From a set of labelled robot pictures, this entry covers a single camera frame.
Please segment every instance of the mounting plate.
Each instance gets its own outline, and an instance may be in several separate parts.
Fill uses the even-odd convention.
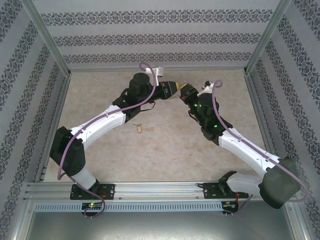
[[[236,193],[233,191],[229,191],[226,195],[219,189],[218,182],[205,182],[199,183],[199,188],[203,189],[204,199],[235,199]],[[238,192],[239,199],[247,199],[249,194],[244,192]]]
[[[98,187],[97,195],[102,197],[104,200],[113,200],[115,196],[115,187],[116,187],[115,184],[100,183]],[[99,198],[92,196],[91,194],[83,191],[76,184],[72,185],[70,199],[71,200],[99,200]]]

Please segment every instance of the floor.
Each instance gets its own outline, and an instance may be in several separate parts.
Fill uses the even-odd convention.
[[[73,73],[59,126],[76,127],[103,112],[129,86],[135,73]],[[216,91],[220,115],[264,148],[242,70],[165,69],[161,81],[188,81],[200,90],[205,81],[218,79],[223,80],[223,87]],[[151,111],[141,112],[95,141],[85,152],[89,171],[100,182],[212,181],[230,170],[255,174],[233,153],[203,136],[179,95],[158,100]],[[142,124],[141,134],[134,124]],[[50,159],[44,181],[57,182],[57,171]],[[70,180],[63,177],[61,181]]]

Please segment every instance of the wall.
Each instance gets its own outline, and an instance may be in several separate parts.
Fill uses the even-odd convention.
[[[301,208],[312,239],[320,239],[319,4],[291,2],[251,73],[277,154],[296,161],[309,187]]]
[[[279,0],[35,0],[72,71],[243,68]]]
[[[35,178],[65,77],[18,0],[0,0],[0,240]]]

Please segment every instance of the purple cable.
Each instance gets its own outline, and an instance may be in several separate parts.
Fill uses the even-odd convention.
[[[236,139],[238,139],[239,141],[243,142],[244,144],[246,144],[248,147],[250,147],[252,150],[254,150],[255,152],[257,152],[258,154],[260,154],[262,157],[264,157],[265,159],[267,159],[268,161],[270,161],[271,163],[273,163],[274,165],[276,165],[278,168],[280,168],[281,170],[285,171],[285,173],[287,173],[288,175],[290,175],[294,180],[296,180],[304,189],[304,197],[301,199],[297,199],[297,200],[288,200],[288,202],[290,203],[300,203],[300,202],[304,202],[308,197],[309,197],[309,190],[307,188],[307,186],[296,176],[294,175],[292,172],[290,172],[289,170],[287,170],[285,167],[281,166],[279,163],[277,163],[276,161],[274,161],[273,159],[269,158],[267,155],[265,155],[263,152],[259,151],[258,149],[256,149],[254,146],[252,146],[249,142],[247,142],[246,140],[242,139],[241,137],[237,136],[236,134],[234,134],[224,123],[224,121],[221,119],[219,112],[217,110],[217,106],[216,106],[216,97],[215,97],[215,89],[216,88],[221,88],[223,85],[223,82],[221,80],[217,80],[215,81],[215,83],[213,84],[213,88],[212,88],[212,103],[213,103],[213,109],[214,109],[214,113],[216,115],[216,117],[218,118],[219,122],[221,123],[221,125],[225,128],[225,130],[227,130],[233,137],[235,137]]]
[[[136,107],[139,107],[139,106],[145,104],[145,103],[152,97],[152,95],[155,93],[156,86],[157,86],[156,74],[155,74],[154,70],[152,69],[152,67],[151,67],[149,64],[145,63],[145,62],[141,62],[141,63],[139,64],[139,68],[140,68],[141,70],[143,70],[143,71],[145,70],[145,68],[143,68],[142,65],[146,65],[146,66],[151,70],[151,73],[152,73],[152,77],[153,77],[153,88],[152,88],[152,91],[151,91],[150,95],[149,95],[145,100],[143,100],[143,101],[140,102],[140,103],[137,103],[137,104],[132,105],[132,106],[124,107],[124,108],[117,109],[117,110],[114,110],[114,111],[111,111],[111,112],[107,112],[106,114],[100,115],[100,116],[94,118],[93,120],[91,120],[90,122],[88,122],[88,123],[87,123],[86,125],[84,125],[81,129],[79,129],[78,132],[70,139],[70,141],[68,142],[68,144],[66,145],[66,147],[65,147],[65,149],[64,149],[64,152],[63,152],[62,157],[61,157],[59,169],[58,169],[58,175],[57,175],[57,179],[58,179],[58,180],[60,180],[64,175],[66,175],[66,173],[61,174],[63,165],[64,165],[64,163],[65,163],[66,155],[67,155],[68,150],[69,150],[71,144],[73,143],[73,141],[76,139],[76,137],[77,137],[79,134],[81,134],[81,133],[83,132],[83,130],[86,130],[90,125],[92,125],[92,124],[95,123],[96,121],[98,121],[98,120],[100,120],[100,119],[102,119],[102,118],[108,117],[108,116],[111,115],[111,114],[115,114],[115,113],[122,112],[122,111],[125,111],[125,110],[133,109],[133,108],[136,108]],[[105,208],[106,208],[106,202],[105,202],[105,200],[104,200],[102,197],[100,197],[99,195],[97,195],[97,194],[95,194],[95,193],[93,193],[93,192],[85,189],[83,186],[81,186],[81,184],[77,183],[72,177],[69,176],[69,178],[70,178],[75,184],[77,184],[77,185],[79,186],[79,188],[81,188],[81,189],[84,190],[85,192],[87,192],[87,193],[95,196],[96,198],[101,199],[101,202],[102,202],[102,204],[103,204],[103,208],[101,209],[101,211],[98,212],[98,213],[97,213],[96,215],[94,215],[94,216],[88,217],[88,216],[86,215],[86,211],[87,211],[87,210],[85,210],[85,211],[84,211],[84,217],[86,217],[86,218],[91,218],[91,219],[92,219],[92,218],[95,218],[95,217],[99,216],[99,215],[105,210]]]

